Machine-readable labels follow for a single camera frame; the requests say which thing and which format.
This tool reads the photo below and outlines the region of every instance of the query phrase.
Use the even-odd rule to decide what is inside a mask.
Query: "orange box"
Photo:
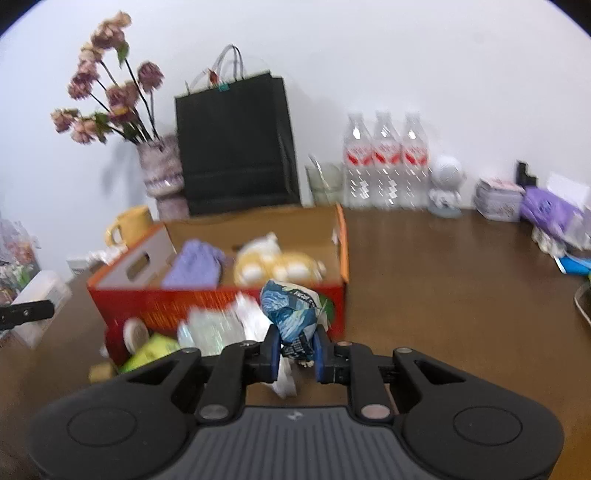
[[[326,266],[321,283],[306,285],[329,300],[329,335],[345,329],[345,290],[349,279],[347,233],[340,206],[266,207],[239,213],[158,223],[113,265],[102,267],[88,281],[88,290],[109,328],[130,317],[141,318],[156,332],[176,336],[193,306],[223,309],[243,291],[259,299],[261,286],[238,288],[232,266],[224,268],[216,290],[164,290],[160,281],[185,241],[197,238],[234,256],[238,248],[269,232],[280,247],[300,251]]]

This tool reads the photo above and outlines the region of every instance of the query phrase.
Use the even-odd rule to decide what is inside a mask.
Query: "white figurine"
[[[429,211],[437,216],[455,218],[460,216],[460,185],[466,179],[462,164],[454,157],[437,157],[431,165],[431,181],[429,190]]]

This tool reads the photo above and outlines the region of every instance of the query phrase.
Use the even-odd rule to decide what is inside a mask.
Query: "yellow plush toy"
[[[274,233],[247,243],[234,263],[237,286],[262,285],[267,280],[291,283],[316,283],[326,268],[322,262],[300,252],[282,252]]]

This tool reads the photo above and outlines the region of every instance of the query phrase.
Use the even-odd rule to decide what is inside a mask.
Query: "purple package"
[[[554,238],[564,238],[575,213],[581,213],[581,210],[548,190],[536,187],[525,189],[521,216]]]

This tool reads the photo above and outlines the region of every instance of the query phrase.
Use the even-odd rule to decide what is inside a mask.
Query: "artificial flower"
[[[100,78],[96,70],[96,63],[93,61],[81,61],[76,70],[76,76],[80,80],[86,80],[90,83]]]
[[[138,83],[144,92],[149,93],[152,89],[160,88],[164,75],[158,65],[151,61],[145,61],[138,68]]]
[[[91,83],[78,75],[74,75],[68,85],[68,95],[74,100],[88,98],[92,91]]]
[[[95,140],[96,122],[91,119],[80,119],[74,123],[72,140],[84,145],[88,145]]]
[[[123,28],[131,24],[131,17],[119,11],[113,18],[108,18],[102,21],[95,32],[92,34],[90,41],[96,48],[118,48],[125,41],[125,34]]]
[[[109,120],[115,125],[121,125],[126,122],[134,122],[137,120],[135,112],[126,105],[114,105],[109,112]]]
[[[135,102],[138,101],[139,95],[138,89],[133,82],[125,82],[122,87],[119,85],[113,85],[107,88],[105,94],[107,95],[110,107],[126,106],[128,108],[133,108],[135,106]]]
[[[80,61],[102,61],[103,59],[103,49],[95,47],[92,43],[86,42],[82,45],[80,49],[80,54],[78,55],[78,60]]]
[[[74,116],[67,110],[57,109],[51,113],[51,119],[56,126],[56,131],[61,134],[70,129]]]

